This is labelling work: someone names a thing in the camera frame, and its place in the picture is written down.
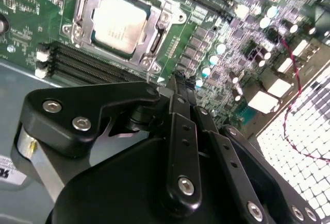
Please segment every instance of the metal mesh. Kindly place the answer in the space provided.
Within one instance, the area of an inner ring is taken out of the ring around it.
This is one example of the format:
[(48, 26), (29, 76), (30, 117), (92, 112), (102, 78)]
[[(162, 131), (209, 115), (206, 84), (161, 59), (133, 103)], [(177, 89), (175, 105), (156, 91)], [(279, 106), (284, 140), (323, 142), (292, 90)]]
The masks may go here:
[[(266, 160), (330, 221), (330, 165), (299, 154), (284, 139), (283, 112), (259, 137)], [(298, 151), (330, 158), (330, 67), (302, 94), (289, 114), (287, 134)]]

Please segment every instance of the screw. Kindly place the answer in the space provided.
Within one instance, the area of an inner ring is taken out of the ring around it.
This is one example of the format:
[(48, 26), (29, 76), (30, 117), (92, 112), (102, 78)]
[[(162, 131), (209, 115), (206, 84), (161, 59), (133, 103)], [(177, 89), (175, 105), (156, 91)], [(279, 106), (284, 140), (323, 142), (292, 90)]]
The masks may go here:
[(145, 66), (145, 67), (149, 67), (150, 59), (148, 59), (148, 58), (142, 59), (142, 65)]
[(59, 102), (54, 100), (47, 100), (42, 104), (43, 109), (46, 112), (57, 113), (62, 110), (62, 106)]
[(160, 20), (161, 20), (162, 22), (167, 23), (167, 22), (169, 21), (169, 18), (170, 18), (170, 16), (169, 16), (169, 14), (167, 14), (167, 13), (162, 13), (162, 14), (160, 15)]
[(217, 110), (215, 110), (215, 109), (213, 109), (213, 110), (211, 111), (211, 116), (212, 116), (212, 117), (216, 117), (216, 116), (218, 116), (218, 114), (219, 114), (219, 112), (218, 112)]
[(233, 128), (228, 128), (228, 131), (230, 132), (230, 134), (232, 135), (237, 135), (236, 131)]
[(63, 31), (64, 33), (70, 33), (70, 28), (69, 28), (69, 26), (68, 26), (68, 25), (64, 25), (64, 26), (62, 26), (62, 31)]
[(207, 111), (204, 108), (200, 108), (201, 113), (203, 113), (204, 115), (207, 115)]
[(258, 222), (262, 221), (262, 212), (257, 205), (255, 205), (253, 202), (248, 202), (247, 209), (249, 210), (249, 213), (253, 216), (253, 218), (255, 218)]
[(75, 38), (79, 39), (83, 36), (83, 30), (81, 27), (76, 27), (76, 29), (73, 31), (73, 35)]
[(179, 178), (178, 185), (183, 194), (187, 196), (194, 194), (194, 185), (189, 179), (185, 177)]
[(316, 215), (309, 208), (305, 208), (305, 211), (311, 220), (317, 221)]
[(292, 210), (293, 210), (293, 213), (295, 215), (295, 217), (297, 217), (299, 220), (303, 221), (304, 220), (304, 216), (303, 214), (300, 212), (299, 209), (297, 209), (295, 206), (292, 206)]
[(14, 52), (16, 51), (16, 48), (15, 48), (15, 46), (13, 46), (13, 45), (8, 45), (8, 46), (7, 46), (7, 51), (8, 51), (9, 53), (14, 53)]
[(86, 117), (76, 117), (72, 120), (72, 125), (76, 130), (88, 131), (92, 124)]

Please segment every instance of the red wire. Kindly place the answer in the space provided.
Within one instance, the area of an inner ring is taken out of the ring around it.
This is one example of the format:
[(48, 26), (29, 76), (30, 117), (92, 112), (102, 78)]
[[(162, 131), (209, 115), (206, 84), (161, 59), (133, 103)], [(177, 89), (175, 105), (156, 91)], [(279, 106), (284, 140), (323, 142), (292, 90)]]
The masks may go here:
[(300, 152), (297, 147), (289, 140), (289, 136), (287, 135), (287, 121), (288, 121), (288, 115), (289, 113), (292, 111), (292, 108), (293, 108), (293, 105), (296, 103), (297, 99), (301, 96), (301, 93), (302, 93), (302, 87), (301, 87), (301, 83), (300, 83), (300, 77), (299, 77), (299, 69), (296, 65), (296, 62), (295, 62), (295, 59), (294, 59), (294, 55), (293, 55), (293, 51), (290, 49), (290, 47), (288, 46), (287, 42), (285, 41), (285, 39), (281, 39), (284, 47), (288, 50), (289, 54), (290, 54), (290, 58), (292, 60), (292, 63), (293, 63), (293, 69), (294, 69), (294, 72), (295, 72), (295, 77), (297, 79), (297, 82), (298, 82), (298, 95), (297, 97), (292, 101), (292, 103), (289, 105), (286, 113), (285, 113), (285, 116), (284, 116), (284, 123), (283, 123), (283, 128), (284, 128), (284, 138), (285, 140), (290, 144), (290, 146), (295, 150), (297, 151), (299, 154), (303, 155), (303, 156), (306, 156), (306, 157), (310, 157), (312, 159), (315, 159), (315, 160), (322, 160), (322, 161), (325, 161), (327, 164), (330, 163), (330, 159), (328, 158), (324, 158), (324, 157), (319, 157), (319, 158), (316, 158), (314, 156), (312, 156), (311, 154), (305, 154), (305, 153), (302, 153)]

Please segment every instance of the motherboard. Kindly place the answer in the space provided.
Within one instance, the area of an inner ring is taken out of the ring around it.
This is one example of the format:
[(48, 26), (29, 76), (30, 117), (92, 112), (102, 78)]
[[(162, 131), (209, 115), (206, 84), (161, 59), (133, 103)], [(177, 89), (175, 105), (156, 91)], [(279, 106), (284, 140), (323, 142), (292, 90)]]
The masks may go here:
[(1, 0), (0, 58), (64, 85), (196, 83), (218, 126), (276, 112), (330, 44), (329, 0)]

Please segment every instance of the cpu socket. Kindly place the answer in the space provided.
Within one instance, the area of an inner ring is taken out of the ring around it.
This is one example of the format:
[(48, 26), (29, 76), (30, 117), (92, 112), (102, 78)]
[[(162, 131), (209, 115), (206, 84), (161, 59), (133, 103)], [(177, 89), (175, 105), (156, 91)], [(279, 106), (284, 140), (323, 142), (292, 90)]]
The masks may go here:
[(73, 22), (62, 31), (76, 47), (157, 74), (157, 54), (171, 26), (186, 20), (173, 0), (77, 0)]

